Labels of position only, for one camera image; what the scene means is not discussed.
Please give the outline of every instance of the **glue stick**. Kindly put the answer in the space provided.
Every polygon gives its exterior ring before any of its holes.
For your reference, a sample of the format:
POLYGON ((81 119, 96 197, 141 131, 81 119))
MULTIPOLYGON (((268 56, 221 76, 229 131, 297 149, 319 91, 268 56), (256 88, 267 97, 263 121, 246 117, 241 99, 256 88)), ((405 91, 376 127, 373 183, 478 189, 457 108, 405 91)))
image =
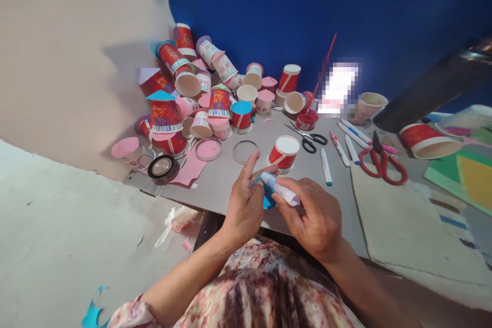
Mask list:
POLYGON ((273 191, 278 193, 290 206, 295 207, 300 204, 299 196, 289 190, 287 187, 277 184, 277 177, 271 173, 262 173, 260 175, 261 180, 265 185, 270 187, 273 191))

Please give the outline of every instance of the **woman's left hand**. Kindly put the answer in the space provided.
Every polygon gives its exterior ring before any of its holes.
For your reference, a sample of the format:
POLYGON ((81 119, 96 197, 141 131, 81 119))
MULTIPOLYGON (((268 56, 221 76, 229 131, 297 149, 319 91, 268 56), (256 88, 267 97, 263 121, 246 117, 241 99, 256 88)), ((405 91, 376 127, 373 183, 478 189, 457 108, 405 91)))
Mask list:
POLYGON ((260 152, 253 153, 239 177, 232 186, 229 206, 221 231, 224 232, 235 250, 242 247, 258 232, 263 221, 263 182, 253 182, 263 172, 277 173, 278 166, 273 165, 253 173, 260 152))

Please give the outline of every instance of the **hand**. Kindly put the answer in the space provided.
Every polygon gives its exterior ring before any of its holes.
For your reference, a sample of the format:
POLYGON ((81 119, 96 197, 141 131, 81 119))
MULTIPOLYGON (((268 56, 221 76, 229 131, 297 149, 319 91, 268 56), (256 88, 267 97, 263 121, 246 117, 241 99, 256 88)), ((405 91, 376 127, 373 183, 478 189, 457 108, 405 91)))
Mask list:
POLYGON ((278 166, 274 165, 253 174, 259 157, 260 152, 254 152, 234 182, 227 214, 221 228, 235 250, 255 236, 263 220, 265 189, 262 181, 258 181, 253 188, 254 180, 263 172, 276 173, 278 171, 278 166))
POLYGON ((292 235, 319 262, 333 262, 342 240, 342 215, 338 200, 308 178, 277 178, 277 183, 298 194, 306 209, 306 215, 301 217, 281 196, 273 194, 292 235))

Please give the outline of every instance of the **woman's right hand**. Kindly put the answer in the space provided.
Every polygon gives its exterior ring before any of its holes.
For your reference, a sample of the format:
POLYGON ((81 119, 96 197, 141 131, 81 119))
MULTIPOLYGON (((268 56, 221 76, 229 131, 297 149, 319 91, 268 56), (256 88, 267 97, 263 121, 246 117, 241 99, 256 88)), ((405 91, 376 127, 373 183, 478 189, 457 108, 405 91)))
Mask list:
POLYGON ((342 244, 338 200, 308 178, 277 178, 277 183, 298 194, 306 210, 306 215, 300 216, 281 196, 273 194, 292 235, 322 264, 336 262, 342 244))

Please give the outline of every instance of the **scissors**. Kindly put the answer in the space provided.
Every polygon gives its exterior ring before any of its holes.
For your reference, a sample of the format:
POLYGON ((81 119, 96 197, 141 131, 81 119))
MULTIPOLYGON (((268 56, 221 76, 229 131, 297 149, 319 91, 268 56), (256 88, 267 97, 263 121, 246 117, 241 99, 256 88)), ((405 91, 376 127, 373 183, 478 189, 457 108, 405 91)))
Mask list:
POLYGON ((326 137, 323 137, 319 134, 316 134, 316 133, 312 133, 310 135, 308 135, 307 133, 304 133, 302 132, 301 130, 299 130, 295 125, 294 123, 292 123, 292 126, 288 126, 288 125, 285 125, 287 127, 289 127, 291 130, 299 133, 303 138, 302 138, 302 147, 307 151, 309 152, 310 154, 314 154, 316 152, 316 147, 313 145, 313 143, 311 141, 308 141, 306 138, 304 137, 307 137, 307 138, 310 138, 311 140, 313 140, 314 142, 317 142, 317 143, 320 143, 322 145, 326 145, 328 143, 328 140, 326 139, 326 137))
POLYGON ((374 178, 382 177, 386 182, 394 186, 401 186, 406 181, 408 181, 408 173, 406 172, 406 169, 403 167, 403 165, 400 162, 398 162, 392 156, 388 158, 388 155, 383 150, 383 146, 379 142, 378 134, 376 133, 376 131, 374 131, 374 135, 373 135, 372 149, 369 148, 362 151, 359 154, 359 160, 360 160, 360 167, 362 168, 362 170, 365 171, 371 177, 374 178), (373 160, 373 164, 376 166, 377 173, 370 171, 365 166, 364 161, 362 160, 362 157, 368 152, 371 153, 371 159, 373 160), (388 161, 391 162, 391 164, 393 164, 393 166, 397 169, 397 171, 401 173, 401 179, 399 181, 392 180, 391 178, 388 177, 387 174, 388 161))

